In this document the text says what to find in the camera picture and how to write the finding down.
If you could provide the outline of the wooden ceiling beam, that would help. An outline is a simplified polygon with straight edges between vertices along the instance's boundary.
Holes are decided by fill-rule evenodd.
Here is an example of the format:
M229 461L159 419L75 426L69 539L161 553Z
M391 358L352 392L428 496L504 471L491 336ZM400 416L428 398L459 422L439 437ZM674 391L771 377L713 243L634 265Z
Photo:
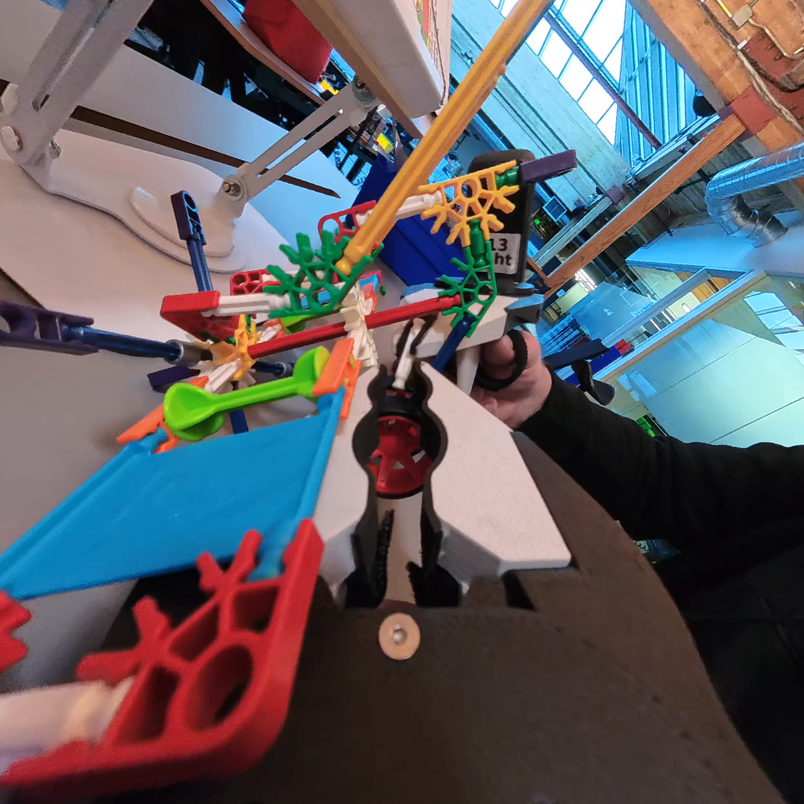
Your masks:
M546 278L557 290L740 138L758 153L802 142L802 5L771 2L735 27L720 2L633 2L716 107L715 126Z

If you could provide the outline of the person's black clothing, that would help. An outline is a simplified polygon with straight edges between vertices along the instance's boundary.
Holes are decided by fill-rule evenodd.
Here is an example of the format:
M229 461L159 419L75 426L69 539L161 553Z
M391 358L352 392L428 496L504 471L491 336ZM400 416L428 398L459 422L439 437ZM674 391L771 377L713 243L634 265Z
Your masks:
M683 555L637 543L676 603L712 685L788 802L803 801L802 544Z

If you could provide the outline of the person's right hand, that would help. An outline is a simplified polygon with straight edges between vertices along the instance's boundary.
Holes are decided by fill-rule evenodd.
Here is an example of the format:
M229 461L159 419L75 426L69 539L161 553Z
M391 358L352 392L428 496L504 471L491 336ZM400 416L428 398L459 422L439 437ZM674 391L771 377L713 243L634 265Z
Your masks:
M470 393L481 407L512 429L517 429L540 410L552 383L551 373L541 359L538 339L526 331L523 340L528 347L528 361L517 380L499 391L489 391L475 383ZM515 368L515 349L510 336L483 344L478 367L492 378L511 376Z

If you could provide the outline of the red toy wheel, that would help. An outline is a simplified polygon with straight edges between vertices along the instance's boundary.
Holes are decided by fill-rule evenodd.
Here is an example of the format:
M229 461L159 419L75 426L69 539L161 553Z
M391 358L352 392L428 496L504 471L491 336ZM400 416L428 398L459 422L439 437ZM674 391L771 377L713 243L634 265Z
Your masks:
M379 497L419 493L433 462L421 443L422 413L411 392L389 389L376 421L378 445L368 461Z

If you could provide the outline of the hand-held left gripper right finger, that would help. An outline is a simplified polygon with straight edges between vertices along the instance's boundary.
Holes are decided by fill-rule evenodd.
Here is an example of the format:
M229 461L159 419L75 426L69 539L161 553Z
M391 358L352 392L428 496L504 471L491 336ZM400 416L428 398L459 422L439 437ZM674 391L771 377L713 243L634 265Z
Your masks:
M421 445L424 481L418 606L457 606L474 580L567 568L572 556L512 430L425 363Z

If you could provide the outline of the red bag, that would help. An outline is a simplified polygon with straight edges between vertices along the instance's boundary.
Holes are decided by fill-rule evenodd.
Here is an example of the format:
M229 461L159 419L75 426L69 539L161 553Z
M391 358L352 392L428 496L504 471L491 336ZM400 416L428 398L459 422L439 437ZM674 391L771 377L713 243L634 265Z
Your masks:
M246 1L246 24L303 79L316 84L333 47L291 1Z

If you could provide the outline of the silver ventilation duct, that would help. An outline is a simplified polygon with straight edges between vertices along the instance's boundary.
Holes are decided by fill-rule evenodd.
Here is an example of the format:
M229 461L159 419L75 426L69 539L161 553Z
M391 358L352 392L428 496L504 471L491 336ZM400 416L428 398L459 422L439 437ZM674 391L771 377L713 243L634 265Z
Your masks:
M704 194L709 217L728 235L745 237L753 247L772 244L786 234L780 220L750 208L745 194L803 176L803 143L776 150L718 172Z

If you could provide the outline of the person's right forearm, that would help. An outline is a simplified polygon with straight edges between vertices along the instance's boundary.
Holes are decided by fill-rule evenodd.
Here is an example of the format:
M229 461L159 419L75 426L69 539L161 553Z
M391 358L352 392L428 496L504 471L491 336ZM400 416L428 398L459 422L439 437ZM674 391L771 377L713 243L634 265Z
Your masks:
M663 539L677 551L657 565L673 596L802 558L802 446L651 437L579 388L550 379L546 400L519 430L631 539Z

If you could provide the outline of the colourful plastic construction toy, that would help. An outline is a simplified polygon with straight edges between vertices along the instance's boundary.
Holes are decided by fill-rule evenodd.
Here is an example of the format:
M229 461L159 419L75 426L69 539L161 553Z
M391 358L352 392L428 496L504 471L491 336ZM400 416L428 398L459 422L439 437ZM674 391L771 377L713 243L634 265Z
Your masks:
M495 211L511 212L518 185L494 176L515 162L447 183L425 185L449 143L477 113L548 2L518 2L470 68L466 82L352 234L278 274L271 292L289 296L277 314L302 312L302 290L329 294L323 316L340 305L375 258L401 213L450 222L464 261L447 276L447 302L407 327L397 390L421 410L418 363L438 371L458 337L473 333L497 297L482 279L471 245L501 230ZM433 358L417 357L437 310L456 313ZM22 602L166 575L195 564L206 601L181 625L151 598L134 607L138 643L88 655L74 683L2 696L2 787L46 801L82 800L253 766L286 721L307 628L323 541L314 512L338 419L349 415L360 375L357 329L332 351L310 349L294 373L271 383L213 394L171 387L162 422L141 435L2 554L2 669L26 654L14 632L30 614Z

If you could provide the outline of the blue plastic bin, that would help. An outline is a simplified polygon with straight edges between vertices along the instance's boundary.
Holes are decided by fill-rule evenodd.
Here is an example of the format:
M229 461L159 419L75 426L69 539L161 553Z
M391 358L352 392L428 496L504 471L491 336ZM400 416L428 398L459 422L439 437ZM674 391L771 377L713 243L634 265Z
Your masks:
M387 157L378 156L361 186L355 205L378 201L397 175L397 167ZM430 232L432 224L420 217L398 221L384 238L379 258L406 285L434 283L441 276L460 276L453 259L464 261L460 240L449 245L447 227Z

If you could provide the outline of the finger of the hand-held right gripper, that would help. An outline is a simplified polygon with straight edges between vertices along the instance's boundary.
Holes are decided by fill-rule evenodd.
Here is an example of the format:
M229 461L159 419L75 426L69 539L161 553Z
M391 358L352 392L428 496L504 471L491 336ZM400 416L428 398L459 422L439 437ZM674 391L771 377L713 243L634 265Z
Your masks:
M396 312L403 315L403 318L396 322L396 342L399 341L406 325L411 317L424 320L427 316L433 315L436 310L430 310L435 302L447 302L446 296L437 295L409 295L403 296ZM478 320L477 327L472 335L464 337L457 346L458 350L479 347L484 343L489 343L502 337L510 328L510 316L507 307L510 305L508 296L498 296L488 308L488 311ZM437 320L430 327L425 336L421 339L417 347L417 357L433 358L452 333L451 324L456 318L456 313L444 314L444 311L437 310Z

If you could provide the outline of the window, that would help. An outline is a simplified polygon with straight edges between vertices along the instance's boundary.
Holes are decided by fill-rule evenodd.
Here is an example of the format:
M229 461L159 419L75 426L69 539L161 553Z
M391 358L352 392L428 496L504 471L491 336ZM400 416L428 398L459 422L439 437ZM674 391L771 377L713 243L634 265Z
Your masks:
M632 162L661 145L621 78L625 1L552 2L526 43L590 121Z

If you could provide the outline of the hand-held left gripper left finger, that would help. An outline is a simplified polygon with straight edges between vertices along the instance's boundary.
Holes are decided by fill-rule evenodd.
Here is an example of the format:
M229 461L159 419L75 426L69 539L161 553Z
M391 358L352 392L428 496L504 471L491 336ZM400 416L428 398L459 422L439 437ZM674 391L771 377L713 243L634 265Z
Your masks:
M318 573L331 590L347 585L348 607L377 607L384 595L376 555L387 543L379 536L376 484L367 461L377 444L375 406L386 377L386 367L378 366L358 378L349 415L337 421L314 512L324 545Z

